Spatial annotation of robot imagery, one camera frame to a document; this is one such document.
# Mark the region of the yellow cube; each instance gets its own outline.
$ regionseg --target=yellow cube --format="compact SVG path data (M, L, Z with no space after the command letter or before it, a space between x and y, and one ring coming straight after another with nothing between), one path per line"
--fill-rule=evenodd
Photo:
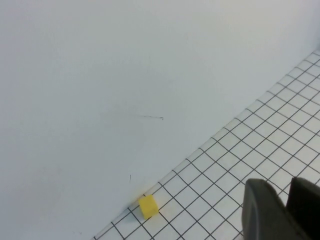
M152 216L159 213L157 203L154 196L148 195L139 199L139 205L144 219L151 218Z

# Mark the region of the grid paper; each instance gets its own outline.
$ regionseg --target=grid paper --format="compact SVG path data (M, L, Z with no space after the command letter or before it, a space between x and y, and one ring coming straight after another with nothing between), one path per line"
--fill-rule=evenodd
M320 186L320 51L315 51L93 240L242 240L245 182L264 179L286 203L293 176Z

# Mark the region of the white floor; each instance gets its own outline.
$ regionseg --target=white floor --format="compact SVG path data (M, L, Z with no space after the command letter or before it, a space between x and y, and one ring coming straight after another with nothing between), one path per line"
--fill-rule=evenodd
M285 203L291 178L320 186L320 51L316 51L135 202L99 240L241 240L245 182L265 179Z

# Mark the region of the white wall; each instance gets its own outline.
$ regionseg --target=white wall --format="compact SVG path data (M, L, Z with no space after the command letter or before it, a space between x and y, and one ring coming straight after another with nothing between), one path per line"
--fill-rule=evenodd
M2 0L1 238L93 237L306 57L319 12L318 0Z

